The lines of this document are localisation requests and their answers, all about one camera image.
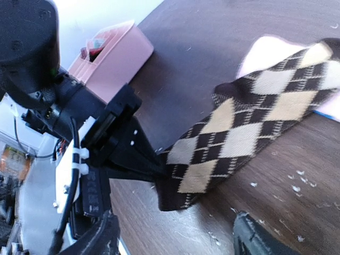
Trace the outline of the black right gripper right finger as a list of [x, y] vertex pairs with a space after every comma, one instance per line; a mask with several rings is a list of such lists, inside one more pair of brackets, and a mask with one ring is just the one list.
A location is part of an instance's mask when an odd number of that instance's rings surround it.
[[299, 255], [274, 238], [246, 211], [236, 215], [233, 231], [235, 255]]

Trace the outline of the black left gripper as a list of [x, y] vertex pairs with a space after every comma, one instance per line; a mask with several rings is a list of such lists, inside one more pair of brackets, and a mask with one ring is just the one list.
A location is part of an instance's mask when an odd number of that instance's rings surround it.
[[[139, 121], [133, 117], [140, 106], [141, 99], [125, 84], [81, 141], [81, 147], [90, 152], [91, 166], [101, 167], [106, 161], [109, 178], [154, 182], [167, 174]], [[106, 160], [112, 152], [113, 160]]]

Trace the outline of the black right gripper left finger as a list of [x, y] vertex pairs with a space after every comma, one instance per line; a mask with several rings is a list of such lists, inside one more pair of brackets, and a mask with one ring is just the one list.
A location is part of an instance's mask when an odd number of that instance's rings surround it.
[[106, 211], [90, 230], [63, 251], [63, 238], [54, 234], [49, 254], [119, 254], [119, 238], [118, 217], [111, 211]]

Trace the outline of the brown beige argyle sock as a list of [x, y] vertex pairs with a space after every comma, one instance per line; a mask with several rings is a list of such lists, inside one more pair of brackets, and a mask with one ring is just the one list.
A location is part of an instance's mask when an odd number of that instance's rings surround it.
[[214, 110], [161, 153], [159, 209], [182, 210], [339, 91], [339, 39], [215, 87]]

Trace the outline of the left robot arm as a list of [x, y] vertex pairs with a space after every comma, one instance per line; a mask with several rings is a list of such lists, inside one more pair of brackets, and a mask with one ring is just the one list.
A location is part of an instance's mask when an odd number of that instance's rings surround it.
[[1, 92], [28, 110], [33, 128], [71, 141], [77, 125], [95, 119], [80, 140], [91, 167], [116, 179], [153, 182], [167, 173], [135, 112], [141, 99], [125, 84], [105, 103], [60, 67], [58, 13], [50, 1], [1, 1]]

